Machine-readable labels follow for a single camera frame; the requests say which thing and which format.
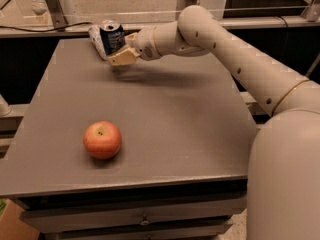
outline cardboard box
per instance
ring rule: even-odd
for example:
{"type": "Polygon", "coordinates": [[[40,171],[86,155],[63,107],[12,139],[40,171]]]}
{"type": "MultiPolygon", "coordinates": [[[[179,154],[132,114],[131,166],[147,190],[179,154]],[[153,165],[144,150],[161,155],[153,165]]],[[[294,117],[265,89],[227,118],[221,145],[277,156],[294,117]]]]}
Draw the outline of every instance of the cardboard box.
{"type": "Polygon", "coordinates": [[[0,240],[38,240],[39,232],[20,220],[20,206],[5,199],[0,209],[0,240]]]}

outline metal drawer handle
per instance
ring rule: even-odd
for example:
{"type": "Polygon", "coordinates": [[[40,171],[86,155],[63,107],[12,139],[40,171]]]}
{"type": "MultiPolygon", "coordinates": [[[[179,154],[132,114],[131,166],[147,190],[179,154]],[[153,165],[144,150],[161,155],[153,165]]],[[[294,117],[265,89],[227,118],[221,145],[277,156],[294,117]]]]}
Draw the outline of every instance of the metal drawer handle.
{"type": "Polygon", "coordinates": [[[140,221],[140,225],[141,226],[148,226],[148,225],[150,225],[150,221],[147,219],[147,216],[144,214],[143,215],[143,218],[142,218],[142,221],[140,221]]]}

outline can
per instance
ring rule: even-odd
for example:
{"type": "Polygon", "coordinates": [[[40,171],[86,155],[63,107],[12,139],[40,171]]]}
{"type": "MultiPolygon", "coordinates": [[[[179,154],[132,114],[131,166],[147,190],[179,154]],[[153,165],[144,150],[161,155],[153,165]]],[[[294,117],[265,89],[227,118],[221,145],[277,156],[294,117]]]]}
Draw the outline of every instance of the can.
{"type": "Polygon", "coordinates": [[[100,36],[106,55],[119,51],[126,43],[121,24],[113,20],[102,22],[100,36]]]}

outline floor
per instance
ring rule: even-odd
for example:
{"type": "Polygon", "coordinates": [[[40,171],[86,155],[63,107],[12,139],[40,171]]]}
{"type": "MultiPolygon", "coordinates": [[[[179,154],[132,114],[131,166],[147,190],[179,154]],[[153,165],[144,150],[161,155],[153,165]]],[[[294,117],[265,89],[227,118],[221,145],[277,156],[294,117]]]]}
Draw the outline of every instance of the floor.
{"type": "MultiPolygon", "coordinates": [[[[99,22],[106,17],[115,17],[120,22],[143,23],[174,20],[176,0],[74,0],[81,20],[99,22]]],[[[216,18],[223,17],[226,0],[200,0],[200,5],[211,9],[216,18]]],[[[31,0],[0,0],[0,24],[30,26],[50,24],[48,15],[35,16],[31,0]]],[[[232,217],[233,226],[226,234],[214,240],[245,240],[246,210],[232,217]]]]}

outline table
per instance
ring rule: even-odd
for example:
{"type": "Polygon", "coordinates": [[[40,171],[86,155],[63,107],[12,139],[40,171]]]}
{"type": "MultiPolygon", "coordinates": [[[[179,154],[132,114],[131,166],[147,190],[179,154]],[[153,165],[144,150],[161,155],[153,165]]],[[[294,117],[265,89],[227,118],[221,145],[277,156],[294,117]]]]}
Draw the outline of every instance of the table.
{"type": "Polygon", "coordinates": [[[61,40],[0,160],[0,196],[23,204],[23,220],[52,239],[84,229],[79,239],[214,235],[245,208],[255,134],[211,54],[112,68],[89,39],[61,40]],[[122,132],[111,160],[82,144],[98,120],[122,132]]]}

